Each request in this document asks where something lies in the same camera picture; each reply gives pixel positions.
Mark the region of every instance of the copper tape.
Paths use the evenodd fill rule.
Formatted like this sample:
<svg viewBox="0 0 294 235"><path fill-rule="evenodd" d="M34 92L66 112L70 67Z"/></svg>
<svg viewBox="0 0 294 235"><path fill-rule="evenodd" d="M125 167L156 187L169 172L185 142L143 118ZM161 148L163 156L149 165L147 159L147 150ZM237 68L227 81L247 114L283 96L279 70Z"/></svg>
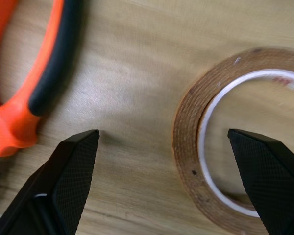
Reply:
<svg viewBox="0 0 294 235"><path fill-rule="evenodd" d="M200 211L220 227L237 235L268 234L260 218L242 214L223 203L211 190L198 158L198 130L214 97L245 74L265 69L294 72L294 51L256 48L214 66L183 98L173 127L173 151L182 182Z"/></svg>

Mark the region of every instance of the wood grain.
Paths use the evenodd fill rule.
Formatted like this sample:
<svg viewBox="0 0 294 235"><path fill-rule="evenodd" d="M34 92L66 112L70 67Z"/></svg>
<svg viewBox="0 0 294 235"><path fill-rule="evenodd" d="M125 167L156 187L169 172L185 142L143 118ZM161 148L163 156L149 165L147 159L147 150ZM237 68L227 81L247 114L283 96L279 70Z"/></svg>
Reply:
<svg viewBox="0 0 294 235"><path fill-rule="evenodd" d="M32 67L51 4L19 2L0 48L2 102ZM294 0L97 0L87 8L72 80L39 128L38 144L20 151L3 175L0 215L60 141L98 128L77 234L230 234L182 186L171 150L175 112L197 77L226 57L266 45L294 48Z"/></svg>

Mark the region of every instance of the tape roll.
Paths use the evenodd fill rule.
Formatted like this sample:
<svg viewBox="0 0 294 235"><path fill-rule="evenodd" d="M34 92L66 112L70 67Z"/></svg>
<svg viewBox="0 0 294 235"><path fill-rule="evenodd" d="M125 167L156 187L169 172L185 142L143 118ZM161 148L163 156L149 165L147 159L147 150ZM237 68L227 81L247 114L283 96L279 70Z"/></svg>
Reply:
<svg viewBox="0 0 294 235"><path fill-rule="evenodd" d="M256 48L232 56L201 77L183 98L173 126L173 151L182 182L211 221L238 235L268 234L257 212L223 195L212 182L203 156L213 107L236 85L264 77L294 88L294 50Z"/></svg>

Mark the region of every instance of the white tape core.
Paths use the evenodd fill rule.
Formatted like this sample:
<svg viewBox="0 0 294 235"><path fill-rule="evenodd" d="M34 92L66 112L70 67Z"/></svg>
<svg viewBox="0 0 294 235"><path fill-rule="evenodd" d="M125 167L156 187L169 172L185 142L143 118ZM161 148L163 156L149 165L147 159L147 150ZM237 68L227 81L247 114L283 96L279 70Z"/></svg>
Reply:
<svg viewBox="0 0 294 235"><path fill-rule="evenodd" d="M241 77L238 77L235 79L233 82L228 84L225 88L223 88L212 100L212 102L209 104L207 107L206 113L203 116L200 129L198 132L198 156L199 156L199 161L201 165L201 170L203 172L203 175L205 177L205 180L211 190L215 193L215 195L226 205L228 205L230 208L248 215L252 217L257 217L259 218L259 215L256 211L247 209L245 207L242 207L232 200L230 200L227 196L225 196L215 185L213 182L211 175L208 170L206 158L205 158L205 135L206 135L206 129L208 125L208 121L210 119L210 116L216 107L216 105L219 103L219 101L228 93L230 92L234 87L242 84L243 82L249 81L249 80L254 80L254 79L259 79L259 80L270 80L270 81L275 81L279 82L288 88L294 90L294 72L288 71L288 70L278 70L278 69L266 69L266 70L257 70L254 72L250 72L248 74L245 74Z"/></svg>

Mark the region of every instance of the plier handle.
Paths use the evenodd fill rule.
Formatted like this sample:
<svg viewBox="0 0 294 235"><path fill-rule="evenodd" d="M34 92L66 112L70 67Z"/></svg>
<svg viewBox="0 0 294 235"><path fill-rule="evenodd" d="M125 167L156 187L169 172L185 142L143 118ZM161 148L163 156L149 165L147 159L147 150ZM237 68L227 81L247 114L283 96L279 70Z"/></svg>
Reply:
<svg viewBox="0 0 294 235"><path fill-rule="evenodd" d="M16 5L0 0L0 39ZM68 77L81 28L83 0L54 0L38 57L21 88L0 105L0 158L37 141L37 124Z"/></svg>

